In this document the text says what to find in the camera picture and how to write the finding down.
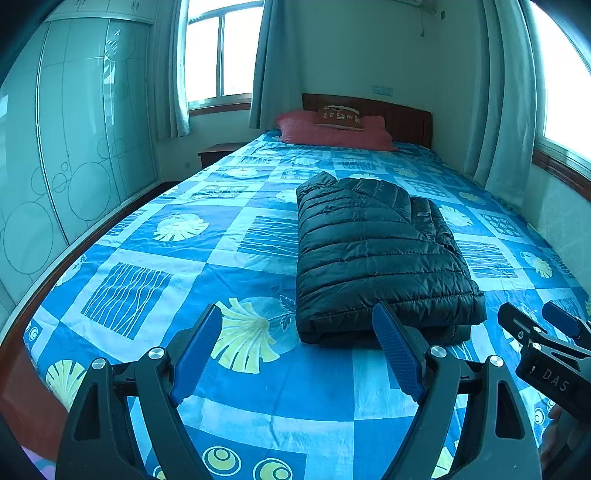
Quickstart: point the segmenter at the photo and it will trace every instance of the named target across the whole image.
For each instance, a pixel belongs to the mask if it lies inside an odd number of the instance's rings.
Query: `nightstand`
[[[218,160],[221,160],[226,155],[235,152],[239,148],[246,145],[245,143],[219,143],[212,147],[209,147],[207,150],[203,150],[199,152],[199,156],[201,157],[201,166],[203,168],[213,165]]]

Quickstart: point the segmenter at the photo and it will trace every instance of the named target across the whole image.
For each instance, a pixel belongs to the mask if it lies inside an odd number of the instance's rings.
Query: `window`
[[[262,4],[190,1],[185,74],[190,108],[251,99]]]
[[[546,89],[545,124],[538,128],[536,147],[589,176],[589,65],[562,29],[533,2],[531,7],[539,33]]]

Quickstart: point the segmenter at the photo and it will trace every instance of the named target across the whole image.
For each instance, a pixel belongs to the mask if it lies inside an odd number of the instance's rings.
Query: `bed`
[[[514,371],[519,346],[496,322],[506,301],[550,332],[540,316],[549,300],[588,318],[586,293],[536,232],[427,148],[429,113],[319,95],[304,107],[327,99],[383,114],[399,151],[287,145],[267,132],[129,215],[68,268],[24,334],[41,380],[67,408],[93,359],[136,360],[216,303],[222,335],[179,407],[214,478],[267,480],[269,464],[282,480],[381,478],[416,404],[375,342],[306,345],[295,326],[295,188],[320,171],[388,180],[437,203],[486,292],[488,320],[448,347],[454,355],[497,353]],[[539,441],[551,402],[516,382]],[[163,478],[139,403],[130,407],[148,472]],[[465,407],[459,397],[434,476],[451,465]],[[220,448],[235,461],[211,463]]]

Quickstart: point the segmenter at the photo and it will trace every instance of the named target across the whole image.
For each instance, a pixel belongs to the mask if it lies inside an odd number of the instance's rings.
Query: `wall socket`
[[[385,87],[383,85],[373,85],[372,91],[376,95],[385,95],[387,97],[392,96],[392,87]]]

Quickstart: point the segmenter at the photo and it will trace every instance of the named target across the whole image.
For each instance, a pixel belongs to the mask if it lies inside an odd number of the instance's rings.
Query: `pillow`
[[[319,127],[341,130],[363,130],[359,112],[348,106],[326,105],[314,116],[314,124]]]
[[[316,112],[294,110],[277,117],[281,141],[295,145],[323,145],[326,147],[363,148],[365,150],[397,151],[386,131],[381,116],[361,117],[363,131],[318,127]]]

